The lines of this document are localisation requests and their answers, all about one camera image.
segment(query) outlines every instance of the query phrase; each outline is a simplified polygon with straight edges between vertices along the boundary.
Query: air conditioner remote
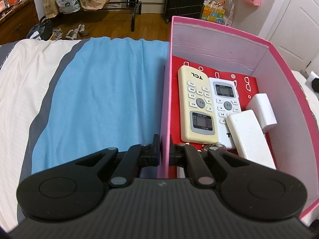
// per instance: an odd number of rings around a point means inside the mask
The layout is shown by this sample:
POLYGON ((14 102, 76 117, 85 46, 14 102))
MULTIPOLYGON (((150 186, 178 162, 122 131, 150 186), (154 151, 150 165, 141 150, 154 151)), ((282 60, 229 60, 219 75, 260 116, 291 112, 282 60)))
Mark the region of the air conditioner remote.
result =
POLYGON ((185 62, 178 70, 181 140, 214 144, 218 140, 208 77, 185 62))
POLYGON ((223 144, 227 149, 235 149, 233 138, 225 120, 227 116, 241 112, 234 82, 209 78, 209 83, 215 107, 218 143, 223 144))

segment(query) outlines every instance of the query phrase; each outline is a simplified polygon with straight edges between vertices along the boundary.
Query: wooden dresser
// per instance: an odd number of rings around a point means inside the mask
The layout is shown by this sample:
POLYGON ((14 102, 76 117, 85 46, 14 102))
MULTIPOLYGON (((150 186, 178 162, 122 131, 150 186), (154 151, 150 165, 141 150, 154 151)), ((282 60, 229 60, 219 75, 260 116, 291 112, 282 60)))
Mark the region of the wooden dresser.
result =
POLYGON ((24 39, 31 28, 38 23, 34 0, 20 2, 0 19, 0 45, 24 39))

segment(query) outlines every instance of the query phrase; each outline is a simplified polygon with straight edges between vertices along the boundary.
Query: gray stripe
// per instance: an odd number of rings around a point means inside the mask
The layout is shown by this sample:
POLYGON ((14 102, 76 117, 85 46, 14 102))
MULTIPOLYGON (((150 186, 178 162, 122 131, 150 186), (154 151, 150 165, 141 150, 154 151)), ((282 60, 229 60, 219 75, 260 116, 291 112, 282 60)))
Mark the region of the gray stripe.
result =
MULTIPOLYGON (((77 43, 76 45, 74 45, 72 47, 72 49, 69 53, 64 55, 64 57, 61 59, 59 66, 56 69, 56 71, 55 71, 55 73, 54 73, 54 75, 49 83, 49 88, 48 88, 47 93, 45 94, 45 96, 43 98, 40 111, 30 125, 29 139, 28 139, 28 143, 27 143, 26 153, 24 155, 24 159, 23 159, 23 163, 22 163, 19 183, 31 175, 33 149, 34 149, 35 144, 38 141, 41 133, 43 132, 44 128, 47 126, 47 122, 49 120, 49 113, 50 113, 50 109, 51 109, 53 92, 54 92, 54 89, 56 87, 56 84, 57 84, 59 78, 61 77, 63 71, 67 67, 67 65, 74 59, 75 54, 89 40, 90 39, 81 40, 79 43, 77 43)), ((24 216, 22 214, 22 211, 21 211, 19 204, 18 204, 18 208, 17 208, 17 218, 18 218, 19 223, 24 219, 24 216)))
POLYGON ((4 64, 4 61, 8 58, 8 55, 19 41, 4 44, 0 46, 0 70, 4 64))

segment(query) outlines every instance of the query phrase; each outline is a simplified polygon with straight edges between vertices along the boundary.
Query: pink box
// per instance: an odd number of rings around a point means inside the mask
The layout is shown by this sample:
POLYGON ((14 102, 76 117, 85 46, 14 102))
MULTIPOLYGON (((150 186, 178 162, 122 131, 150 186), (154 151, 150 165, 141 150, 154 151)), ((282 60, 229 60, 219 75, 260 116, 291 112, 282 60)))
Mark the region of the pink box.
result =
POLYGON ((267 93, 277 126, 269 132, 278 170, 300 179, 308 198, 301 218, 319 205, 319 131, 305 95, 288 65, 269 41, 219 24, 174 16, 165 67, 161 122, 163 155, 158 177, 168 177, 172 56, 241 73, 267 93))

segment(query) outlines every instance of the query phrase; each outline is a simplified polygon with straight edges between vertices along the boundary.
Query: black bag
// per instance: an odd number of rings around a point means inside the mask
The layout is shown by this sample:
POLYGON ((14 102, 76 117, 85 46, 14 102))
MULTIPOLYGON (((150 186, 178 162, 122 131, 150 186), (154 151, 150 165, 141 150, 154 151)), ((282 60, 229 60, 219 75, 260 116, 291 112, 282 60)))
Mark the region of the black bag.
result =
POLYGON ((27 38, 37 39, 37 40, 49 40, 53 34, 52 22, 45 19, 30 30, 27 38))

